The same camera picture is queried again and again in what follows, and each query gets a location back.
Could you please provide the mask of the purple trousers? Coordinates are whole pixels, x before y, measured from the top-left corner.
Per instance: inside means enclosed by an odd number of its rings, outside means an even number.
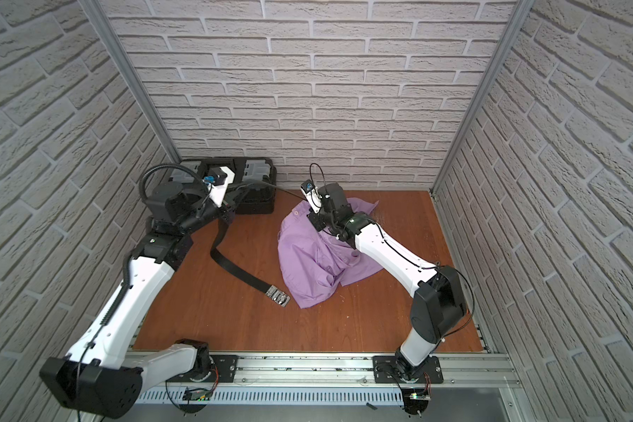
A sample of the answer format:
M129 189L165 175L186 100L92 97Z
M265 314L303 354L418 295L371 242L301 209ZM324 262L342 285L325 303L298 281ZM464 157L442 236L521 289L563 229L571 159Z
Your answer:
M316 231L308 219L308 202L296 205L281 223L278 257L292 298L302 309L329 299L338 287L375 275L383 267L369 256Z

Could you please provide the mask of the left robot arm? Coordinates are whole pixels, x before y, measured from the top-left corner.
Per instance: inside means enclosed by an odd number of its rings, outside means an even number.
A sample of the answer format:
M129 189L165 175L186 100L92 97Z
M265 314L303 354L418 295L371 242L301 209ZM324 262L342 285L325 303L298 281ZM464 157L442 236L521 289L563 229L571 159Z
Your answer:
M205 342L181 339L142 358L128 348L151 304L192 248L192 234L209 223L228 223L247 193L226 181L197 177L166 182L142 200L151 211L148 234L123 260L120 286L88 331L62 358L51 357L40 379L58 404L78 417L117 420L142 393L170 380L218 384L223 371Z

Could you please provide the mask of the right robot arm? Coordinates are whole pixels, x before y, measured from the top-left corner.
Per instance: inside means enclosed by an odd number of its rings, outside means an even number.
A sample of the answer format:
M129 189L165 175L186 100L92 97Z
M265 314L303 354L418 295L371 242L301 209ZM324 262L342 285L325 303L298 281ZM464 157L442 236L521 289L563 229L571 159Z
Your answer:
M307 180L301 191L311 206L308 219L316 230L325 230L372 258L413 299L411 330L395 352L395 366L405 379L419 377L441 341L468 313L460 273L453 267L422 260L386 233L368 213L355 212L339 184L318 188Z

